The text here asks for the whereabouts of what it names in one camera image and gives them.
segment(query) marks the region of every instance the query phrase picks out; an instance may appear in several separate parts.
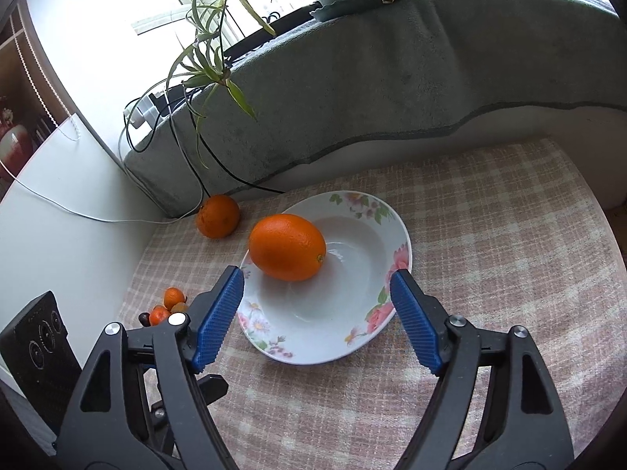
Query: bolt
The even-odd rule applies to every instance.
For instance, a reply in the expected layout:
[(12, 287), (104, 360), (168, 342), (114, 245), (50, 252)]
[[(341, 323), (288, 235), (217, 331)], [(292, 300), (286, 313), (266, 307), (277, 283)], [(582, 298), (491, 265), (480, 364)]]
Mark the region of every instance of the bolt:
[(105, 334), (112, 336), (114, 334), (117, 334), (120, 331), (120, 324), (119, 323), (109, 323), (109, 325), (107, 325), (105, 327)]
[(172, 313), (167, 319), (167, 322), (170, 325), (182, 325), (183, 323), (185, 323), (185, 319), (185, 313)]
[(513, 328), (513, 334), (517, 338), (526, 338), (529, 335), (529, 331), (522, 325), (515, 325)]
[(464, 318), (462, 315), (450, 315), (448, 317), (448, 321), (451, 322), (451, 325), (454, 325), (456, 327), (463, 327), (464, 325), (466, 325), (466, 318)]

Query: blue rubber pad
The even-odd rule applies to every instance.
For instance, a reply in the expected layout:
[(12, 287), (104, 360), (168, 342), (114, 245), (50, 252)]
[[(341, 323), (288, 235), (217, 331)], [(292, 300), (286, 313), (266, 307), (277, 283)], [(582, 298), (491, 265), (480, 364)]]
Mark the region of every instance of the blue rubber pad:
[(207, 364), (215, 361), (243, 295), (244, 274), (236, 269), (198, 329), (196, 353), (191, 360), (195, 373), (201, 373)]
[(437, 334), (398, 272), (392, 274), (390, 279), (390, 297), (419, 363), (435, 375), (443, 365), (438, 352)]

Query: large orange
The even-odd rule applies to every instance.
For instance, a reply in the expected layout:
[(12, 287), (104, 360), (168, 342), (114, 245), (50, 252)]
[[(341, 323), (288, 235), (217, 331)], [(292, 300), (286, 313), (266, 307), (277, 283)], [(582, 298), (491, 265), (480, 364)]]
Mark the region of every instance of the large orange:
[(290, 213), (261, 219), (248, 238), (250, 259), (275, 279), (305, 280), (322, 266), (327, 244), (308, 220)]
[(210, 239), (221, 239), (235, 231), (239, 223), (239, 207), (225, 194), (209, 198), (196, 214), (196, 227)]

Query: floral plate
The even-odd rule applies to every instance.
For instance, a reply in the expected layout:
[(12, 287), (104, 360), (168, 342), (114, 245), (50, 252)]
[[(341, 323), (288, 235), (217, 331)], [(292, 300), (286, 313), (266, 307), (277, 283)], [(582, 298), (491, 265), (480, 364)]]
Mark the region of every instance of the floral plate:
[(329, 362), (365, 345), (394, 316), (390, 277), (398, 269), (411, 271), (410, 236), (386, 202), (362, 192), (318, 194), (285, 213), (322, 232), (324, 263), (311, 279), (285, 282), (263, 274), (247, 252), (239, 324), (275, 360)]

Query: plaid tablecloth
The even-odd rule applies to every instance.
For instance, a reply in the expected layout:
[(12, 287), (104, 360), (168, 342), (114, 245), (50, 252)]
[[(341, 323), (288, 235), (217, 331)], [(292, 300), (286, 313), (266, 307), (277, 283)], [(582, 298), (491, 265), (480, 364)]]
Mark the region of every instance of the plaid tablecloth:
[[(351, 189), (394, 207), (410, 232), (413, 276), (450, 313), (479, 328), (523, 324), (564, 405), (576, 452), (592, 439), (627, 385), (627, 274), (609, 225), (555, 143), (538, 139), (401, 164), (241, 204), (220, 241), (193, 220), (160, 227), (120, 312), (126, 327), (165, 288), (188, 296), (239, 264), (262, 216), (316, 193)], [(228, 395), (209, 410), (243, 470), (394, 468), (435, 385), (395, 318), (365, 347), (319, 366), (280, 364), (233, 323), (217, 361)], [(147, 379), (156, 400), (155, 378)], [(488, 370), (480, 372), (456, 454), (471, 449)]]

